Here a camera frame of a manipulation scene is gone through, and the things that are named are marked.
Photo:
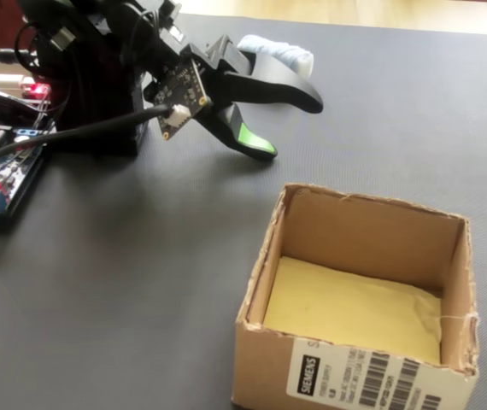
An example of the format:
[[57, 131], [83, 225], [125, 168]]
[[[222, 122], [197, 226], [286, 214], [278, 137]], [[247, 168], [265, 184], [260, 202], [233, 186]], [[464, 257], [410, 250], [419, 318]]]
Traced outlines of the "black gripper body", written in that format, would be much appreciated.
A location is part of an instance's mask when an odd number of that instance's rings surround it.
[[250, 74], [249, 54], [223, 35], [203, 50], [172, 27], [164, 31], [164, 100], [192, 111], [223, 109], [233, 102], [223, 88], [225, 72]]

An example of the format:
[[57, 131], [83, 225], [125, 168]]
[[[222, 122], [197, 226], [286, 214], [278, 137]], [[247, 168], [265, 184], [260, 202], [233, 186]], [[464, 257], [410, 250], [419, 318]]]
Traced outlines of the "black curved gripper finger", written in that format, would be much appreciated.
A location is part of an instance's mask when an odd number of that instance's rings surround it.
[[300, 75], [273, 56], [249, 53], [250, 74], [225, 72], [222, 83], [228, 98], [241, 103], [286, 103], [310, 114], [323, 111], [317, 90]]

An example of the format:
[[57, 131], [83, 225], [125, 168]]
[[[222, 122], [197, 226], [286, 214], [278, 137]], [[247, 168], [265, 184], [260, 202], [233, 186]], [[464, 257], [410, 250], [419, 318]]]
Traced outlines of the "green-padded black gripper finger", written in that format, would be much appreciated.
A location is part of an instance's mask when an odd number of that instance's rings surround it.
[[223, 109], [204, 109], [196, 115], [196, 121], [227, 148], [252, 159], [272, 161], [278, 155], [272, 143], [246, 126], [236, 103]]

